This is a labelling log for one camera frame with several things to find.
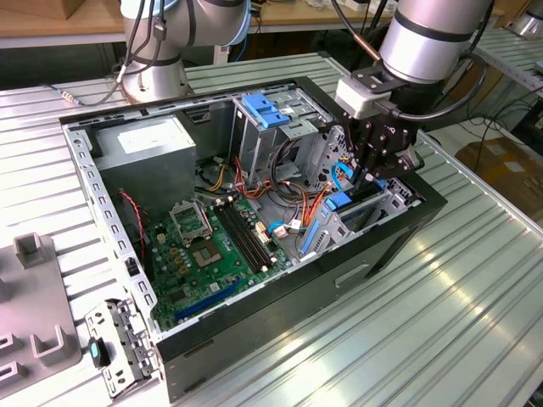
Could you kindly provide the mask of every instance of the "slotted aluminum surface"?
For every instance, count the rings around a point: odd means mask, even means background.
[[[506,29],[487,30],[475,53],[530,91],[543,86],[543,75],[535,70],[535,63],[543,61],[543,40],[525,40]]]
[[[332,95],[341,74],[332,60],[309,54],[188,75],[197,92],[308,75]],[[63,87],[92,101],[108,86]],[[113,103],[124,103],[120,93]],[[79,365],[2,405],[109,403],[82,318],[122,290],[56,122],[76,110],[45,88],[0,92],[2,245],[28,231],[53,237],[84,350]],[[420,174],[449,201],[438,217],[380,275],[181,405],[522,405],[543,379],[543,232],[420,139]],[[149,382],[119,405],[167,405],[165,386]]]

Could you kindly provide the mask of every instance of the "pci express slot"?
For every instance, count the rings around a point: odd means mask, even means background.
[[[231,295],[235,293],[236,286],[238,286],[242,281],[243,279],[237,280],[231,286],[220,290],[218,293],[210,295],[208,298],[204,298],[201,301],[198,301],[196,304],[193,304],[186,309],[177,311],[175,313],[176,321],[182,320],[183,318],[186,318],[192,314],[195,314],[201,311],[202,309],[206,309],[210,307],[211,305],[216,304],[227,297],[230,297]]]
[[[272,265],[270,257],[235,208],[219,208],[216,216],[254,273],[260,273],[263,265]]]

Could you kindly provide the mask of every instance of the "wooden table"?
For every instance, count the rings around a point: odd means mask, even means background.
[[[361,26],[364,13],[348,8],[344,8],[344,12],[354,26]],[[249,32],[256,32],[258,23],[255,19],[251,25]],[[334,30],[342,27],[332,9],[316,9],[303,0],[268,3],[262,8],[260,32]],[[0,9],[0,48],[123,41],[123,19],[116,0],[86,0],[66,21]]]

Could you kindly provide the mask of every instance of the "ram slot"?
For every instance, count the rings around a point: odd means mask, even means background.
[[[268,253],[264,250],[260,242],[256,239],[256,236],[249,229],[244,221],[244,218],[241,217],[239,212],[237,212],[237,210],[235,210],[235,208],[233,207],[225,208],[225,212],[227,213],[227,216],[230,217],[230,220],[234,223],[234,225],[238,226],[239,231],[247,239],[248,244],[254,250],[254,252],[251,253],[256,254],[260,262],[260,267],[262,265],[266,265],[268,267],[271,266],[272,261],[270,260],[270,256],[268,256]]]
[[[227,216],[223,208],[216,209],[215,211],[217,219],[221,222],[222,226],[226,229],[228,236],[234,241],[239,251],[245,257],[251,270],[255,273],[260,271],[261,266],[257,257],[251,253],[250,246],[244,241],[243,237],[239,234],[238,228],[233,224],[230,218]]]

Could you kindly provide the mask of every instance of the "blue plastic latch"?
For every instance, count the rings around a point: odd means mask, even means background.
[[[328,204],[328,201],[333,202],[333,204],[336,207],[335,209],[341,208],[342,206],[348,205],[352,202],[345,192],[335,193],[334,195],[332,195],[330,198],[327,199],[327,204]]]
[[[325,202],[325,204],[332,210],[336,210],[338,208],[338,205],[336,205],[332,199],[328,198]]]
[[[387,189],[387,181],[386,180],[376,180],[375,183],[379,188],[381,188],[383,191]]]
[[[290,121],[290,118],[282,114],[270,99],[260,93],[245,95],[242,97],[242,102],[266,129],[284,125]]]

